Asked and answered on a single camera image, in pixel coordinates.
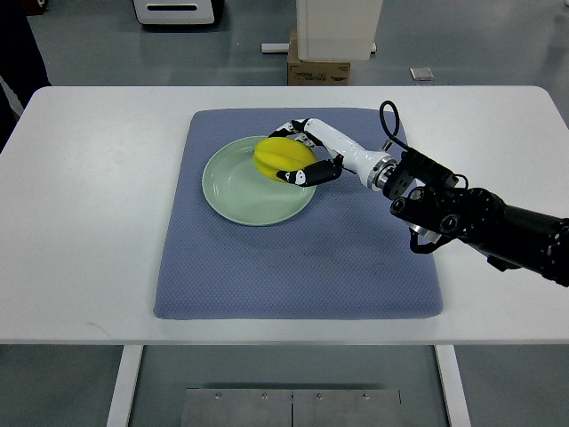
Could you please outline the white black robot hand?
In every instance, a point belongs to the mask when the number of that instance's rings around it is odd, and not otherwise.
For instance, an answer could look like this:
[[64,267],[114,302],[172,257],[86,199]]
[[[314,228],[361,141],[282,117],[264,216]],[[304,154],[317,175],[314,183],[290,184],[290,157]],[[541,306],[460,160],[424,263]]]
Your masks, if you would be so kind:
[[314,187],[333,181],[346,170],[358,176],[368,189],[380,191],[395,170],[397,161],[385,151],[370,151],[320,119],[308,118],[285,123],[269,137],[286,137],[312,149],[317,161],[303,169],[284,173],[286,183]]

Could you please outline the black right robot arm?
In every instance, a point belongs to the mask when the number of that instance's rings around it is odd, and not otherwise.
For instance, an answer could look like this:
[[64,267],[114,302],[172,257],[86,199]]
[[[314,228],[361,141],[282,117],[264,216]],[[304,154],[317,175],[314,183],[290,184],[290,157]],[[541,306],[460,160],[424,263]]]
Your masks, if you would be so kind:
[[497,270],[528,269],[568,285],[566,218],[507,205],[487,189],[460,188],[460,175],[400,141],[397,127],[383,130],[404,150],[382,190],[391,202],[391,214],[440,237],[422,245],[419,233],[412,232],[414,253],[430,254],[458,239]]

